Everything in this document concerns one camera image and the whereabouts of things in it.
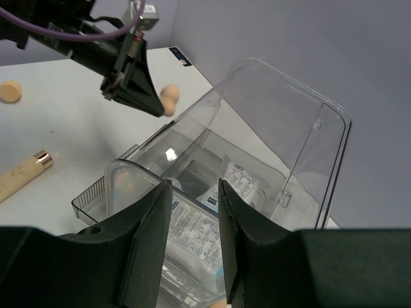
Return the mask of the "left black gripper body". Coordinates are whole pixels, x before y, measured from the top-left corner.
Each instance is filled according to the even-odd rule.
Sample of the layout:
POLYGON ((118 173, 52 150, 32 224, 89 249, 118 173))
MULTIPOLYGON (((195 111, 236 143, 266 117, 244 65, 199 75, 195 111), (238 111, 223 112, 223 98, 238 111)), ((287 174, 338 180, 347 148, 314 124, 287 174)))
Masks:
POLYGON ((109 90, 124 77, 127 56, 136 55, 136 42, 145 31, 131 33, 144 10, 126 26, 121 19, 94 18, 94 1, 1 1, 1 39, 25 49, 29 39, 62 54, 103 76, 100 90, 112 100, 109 90))

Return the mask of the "white sachet packet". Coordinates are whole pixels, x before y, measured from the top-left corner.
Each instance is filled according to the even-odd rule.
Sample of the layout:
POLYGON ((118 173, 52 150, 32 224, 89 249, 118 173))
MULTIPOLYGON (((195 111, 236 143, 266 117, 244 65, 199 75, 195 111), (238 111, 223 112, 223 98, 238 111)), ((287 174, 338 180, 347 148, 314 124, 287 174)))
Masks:
MULTIPOLYGON (((259 208, 265 202, 263 190, 269 188, 269 184, 239 164, 229 160, 225 165, 222 179, 226 180, 241 199, 253 209, 259 208)), ((218 184, 208 188, 205 193, 197 197, 197 201, 218 212, 218 184)))
POLYGON ((162 276, 180 299, 208 302, 225 294, 218 220, 178 194, 171 203, 162 276))

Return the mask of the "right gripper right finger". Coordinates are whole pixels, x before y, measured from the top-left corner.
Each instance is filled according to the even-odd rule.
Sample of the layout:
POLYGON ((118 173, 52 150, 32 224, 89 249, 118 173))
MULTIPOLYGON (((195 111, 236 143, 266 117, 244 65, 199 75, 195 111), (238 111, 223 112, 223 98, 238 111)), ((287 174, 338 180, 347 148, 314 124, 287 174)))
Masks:
POLYGON ((232 307, 409 307, 408 229, 289 231, 225 180, 218 215, 232 307))

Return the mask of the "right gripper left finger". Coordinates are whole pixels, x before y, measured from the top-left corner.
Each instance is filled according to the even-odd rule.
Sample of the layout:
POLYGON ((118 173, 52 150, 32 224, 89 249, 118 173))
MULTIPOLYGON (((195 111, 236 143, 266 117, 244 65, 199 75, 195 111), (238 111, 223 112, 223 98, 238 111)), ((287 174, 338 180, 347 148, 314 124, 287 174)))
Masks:
POLYGON ((77 234, 1 228, 2 307, 155 307, 171 217, 165 180, 77 234))

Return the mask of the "clear plastic organizer box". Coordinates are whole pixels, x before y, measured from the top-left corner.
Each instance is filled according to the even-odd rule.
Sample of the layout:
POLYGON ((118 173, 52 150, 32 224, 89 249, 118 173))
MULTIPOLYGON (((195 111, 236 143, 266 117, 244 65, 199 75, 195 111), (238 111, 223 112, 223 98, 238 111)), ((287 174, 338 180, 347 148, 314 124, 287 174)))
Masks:
POLYGON ((181 115, 77 196, 93 225, 161 180, 173 184, 159 307, 207 307, 225 296, 218 182, 287 230, 324 228, 352 121, 338 104, 247 58, 181 115))

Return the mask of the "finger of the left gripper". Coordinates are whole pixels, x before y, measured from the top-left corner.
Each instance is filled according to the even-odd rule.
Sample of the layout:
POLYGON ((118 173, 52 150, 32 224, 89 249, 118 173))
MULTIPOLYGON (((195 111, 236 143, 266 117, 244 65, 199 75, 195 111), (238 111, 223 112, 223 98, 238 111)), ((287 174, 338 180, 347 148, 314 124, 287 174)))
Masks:
POLYGON ((136 42, 136 55, 127 56, 122 80, 109 90, 111 99, 151 116, 164 115, 164 107, 153 85, 147 61, 146 40, 136 42))

